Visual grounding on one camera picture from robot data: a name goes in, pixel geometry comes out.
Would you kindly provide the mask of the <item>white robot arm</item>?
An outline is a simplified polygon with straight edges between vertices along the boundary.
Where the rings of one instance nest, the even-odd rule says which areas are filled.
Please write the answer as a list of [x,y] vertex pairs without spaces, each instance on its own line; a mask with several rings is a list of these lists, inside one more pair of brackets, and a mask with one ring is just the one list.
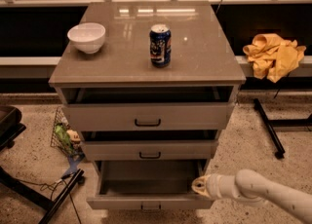
[[232,199],[253,206],[270,202],[303,224],[312,224],[312,195],[270,181],[250,169],[241,169],[235,175],[200,176],[193,180],[192,190],[213,201]]

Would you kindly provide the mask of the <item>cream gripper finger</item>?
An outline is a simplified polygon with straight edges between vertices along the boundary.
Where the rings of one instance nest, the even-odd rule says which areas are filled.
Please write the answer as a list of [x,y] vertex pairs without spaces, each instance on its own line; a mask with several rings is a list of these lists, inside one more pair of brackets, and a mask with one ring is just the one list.
[[211,195],[207,190],[208,179],[209,179],[208,175],[200,176],[194,179],[191,184],[192,190],[201,196],[209,198]]

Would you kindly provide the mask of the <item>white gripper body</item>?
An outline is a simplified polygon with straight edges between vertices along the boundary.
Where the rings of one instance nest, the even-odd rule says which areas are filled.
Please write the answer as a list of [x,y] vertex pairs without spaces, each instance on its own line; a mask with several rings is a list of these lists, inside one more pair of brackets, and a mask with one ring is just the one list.
[[206,189],[213,200],[235,199],[238,196],[233,175],[211,174]]

